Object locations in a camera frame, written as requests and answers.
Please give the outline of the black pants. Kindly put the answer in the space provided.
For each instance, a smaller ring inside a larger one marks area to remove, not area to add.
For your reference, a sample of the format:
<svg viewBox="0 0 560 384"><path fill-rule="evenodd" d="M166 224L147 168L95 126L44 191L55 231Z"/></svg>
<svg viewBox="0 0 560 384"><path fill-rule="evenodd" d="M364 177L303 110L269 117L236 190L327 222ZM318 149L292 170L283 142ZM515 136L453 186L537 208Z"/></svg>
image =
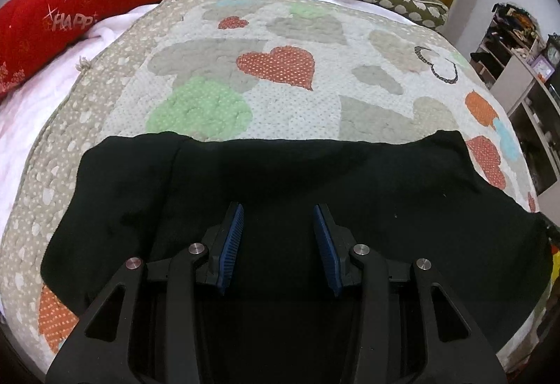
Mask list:
<svg viewBox="0 0 560 384"><path fill-rule="evenodd" d="M198 383L354 383L362 293L329 286L313 209L389 260L430 260L497 352L541 299L555 227L485 181L456 131L406 144L111 137L82 157L41 264L78 319L128 259L244 226L232 277L194 296Z"/></svg>

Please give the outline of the heart pattern quilt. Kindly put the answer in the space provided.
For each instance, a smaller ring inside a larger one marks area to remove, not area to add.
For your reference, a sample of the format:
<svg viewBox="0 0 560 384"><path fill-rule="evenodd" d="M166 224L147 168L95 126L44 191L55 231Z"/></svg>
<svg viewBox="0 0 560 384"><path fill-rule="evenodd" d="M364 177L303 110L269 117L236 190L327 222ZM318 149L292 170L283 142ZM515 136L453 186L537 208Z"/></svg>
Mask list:
<svg viewBox="0 0 560 384"><path fill-rule="evenodd" d="M75 324L40 264L79 161L110 136L405 143L457 130L527 210L506 111L435 31L346 0L163 0L104 19L1 106L1 309L45 372Z"/></svg>

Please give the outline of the white shelf unit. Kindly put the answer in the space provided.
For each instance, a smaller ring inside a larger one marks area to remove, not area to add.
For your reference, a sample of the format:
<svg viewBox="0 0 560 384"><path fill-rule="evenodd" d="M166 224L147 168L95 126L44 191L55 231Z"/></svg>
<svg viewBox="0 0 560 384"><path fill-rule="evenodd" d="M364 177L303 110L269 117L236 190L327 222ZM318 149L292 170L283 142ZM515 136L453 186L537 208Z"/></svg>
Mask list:
<svg viewBox="0 0 560 384"><path fill-rule="evenodd" d="M559 222L559 66L545 58L548 37L511 3L492 6L492 19L470 63L508 113L536 188L540 209Z"/></svg>

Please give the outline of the table clock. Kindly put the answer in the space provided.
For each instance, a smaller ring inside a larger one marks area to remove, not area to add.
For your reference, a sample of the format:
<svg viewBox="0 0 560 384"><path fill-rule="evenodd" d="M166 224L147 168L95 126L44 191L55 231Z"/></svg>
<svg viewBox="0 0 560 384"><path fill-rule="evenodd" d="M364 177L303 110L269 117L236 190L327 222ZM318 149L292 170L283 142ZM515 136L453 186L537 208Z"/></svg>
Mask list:
<svg viewBox="0 0 560 384"><path fill-rule="evenodd" d="M545 58L548 60L548 64L552 66L552 72L548 76L548 79L552 77L552 74L556 71L560 64L560 35L552 34L548 36L548 41L544 49Z"/></svg>

